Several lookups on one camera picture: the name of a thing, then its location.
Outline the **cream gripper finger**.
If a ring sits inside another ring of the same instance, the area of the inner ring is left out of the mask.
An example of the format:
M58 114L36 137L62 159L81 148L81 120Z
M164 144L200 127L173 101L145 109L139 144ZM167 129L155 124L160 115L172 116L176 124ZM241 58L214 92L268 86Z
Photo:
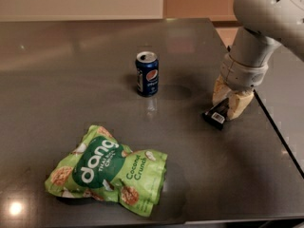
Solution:
M238 118L254 98L253 91L233 92L229 95L227 119Z
M225 100L230 93L231 93L231 88L227 84L225 84L221 76L218 76L215 81L215 85L213 89L213 96L212 96L213 105L217 105L223 100Z

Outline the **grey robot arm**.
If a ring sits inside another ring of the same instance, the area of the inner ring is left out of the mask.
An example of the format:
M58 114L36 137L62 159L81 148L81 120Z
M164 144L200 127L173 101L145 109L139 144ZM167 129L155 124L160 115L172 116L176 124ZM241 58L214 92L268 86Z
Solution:
M226 118L238 118L254 97L274 51L284 46L304 60L304 0L234 0L241 23L215 81L212 102L226 100Z

